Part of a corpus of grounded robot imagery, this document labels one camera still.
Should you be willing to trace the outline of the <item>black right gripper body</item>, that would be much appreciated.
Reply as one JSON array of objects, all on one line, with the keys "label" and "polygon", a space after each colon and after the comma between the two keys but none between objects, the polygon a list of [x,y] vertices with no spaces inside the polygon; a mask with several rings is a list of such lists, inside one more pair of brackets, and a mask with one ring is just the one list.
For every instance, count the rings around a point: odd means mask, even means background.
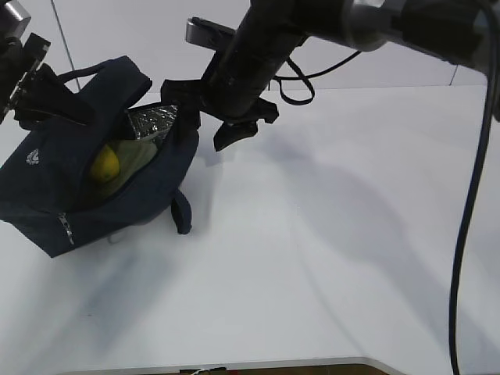
[{"label": "black right gripper body", "polygon": [[279,68],[280,57],[272,53],[216,52],[199,83],[200,109],[228,123],[274,122],[277,105],[261,94]]}]

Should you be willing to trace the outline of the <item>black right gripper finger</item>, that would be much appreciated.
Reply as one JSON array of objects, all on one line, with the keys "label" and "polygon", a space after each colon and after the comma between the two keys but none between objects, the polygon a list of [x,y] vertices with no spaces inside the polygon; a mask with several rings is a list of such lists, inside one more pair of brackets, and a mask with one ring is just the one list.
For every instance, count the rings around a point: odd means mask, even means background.
[{"label": "black right gripper finger", "polygon": [[258,133],[258,125],[255,121],[244,123],[224,122],[213,137],[213,144],[216,152],[220,152],[230,145],[252,138]]},{"label": "black right gripper finger", "polygon": [[161,102],[177,107],[177,140],[183,141],[197,133],[201,126],[200,80],[164,80]]}]

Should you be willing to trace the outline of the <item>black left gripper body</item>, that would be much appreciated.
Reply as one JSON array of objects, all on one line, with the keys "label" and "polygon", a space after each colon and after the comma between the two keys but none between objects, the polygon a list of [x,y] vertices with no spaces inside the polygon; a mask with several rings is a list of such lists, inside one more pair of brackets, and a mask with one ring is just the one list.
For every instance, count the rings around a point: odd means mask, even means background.
[{"label": "black left gripper body", "polygon": [[17,37],[1,41],[1,121],[10,111],[17,120],[39,120],[41,110],[38,72],[51,43],[31,33],[23,44]]}]

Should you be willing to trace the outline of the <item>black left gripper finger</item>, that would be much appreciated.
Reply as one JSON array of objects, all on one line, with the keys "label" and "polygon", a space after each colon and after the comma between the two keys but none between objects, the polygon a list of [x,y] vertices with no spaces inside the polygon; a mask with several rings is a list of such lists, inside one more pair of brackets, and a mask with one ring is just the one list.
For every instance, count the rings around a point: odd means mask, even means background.
[{"label": "black left gripper finger", "polygon": [[94,109],[73,93],[66,83],[94,72],[75,70],[57,75],[49,65],[43,63],[21,83],[15,93],[14,119],[27,123],[58,117],[82,126],[90,125],[95,119]]}]

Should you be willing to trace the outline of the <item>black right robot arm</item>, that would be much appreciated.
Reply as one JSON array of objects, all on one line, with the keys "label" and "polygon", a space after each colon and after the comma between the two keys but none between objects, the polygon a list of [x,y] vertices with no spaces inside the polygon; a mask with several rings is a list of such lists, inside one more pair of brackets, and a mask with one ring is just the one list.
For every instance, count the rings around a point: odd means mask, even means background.
[{"label": "black right robot arm", "polygon": [[371,52],[388,42],[486,76],[488,119],[499,116],[499,4],[496,1],[253,1],[235,30],[197,17],[186,39],[214,51],[198,80],[167,80],[161,99],[191,116],[221,121],[217,150],[274,122],[268,84],[309,38]]}]

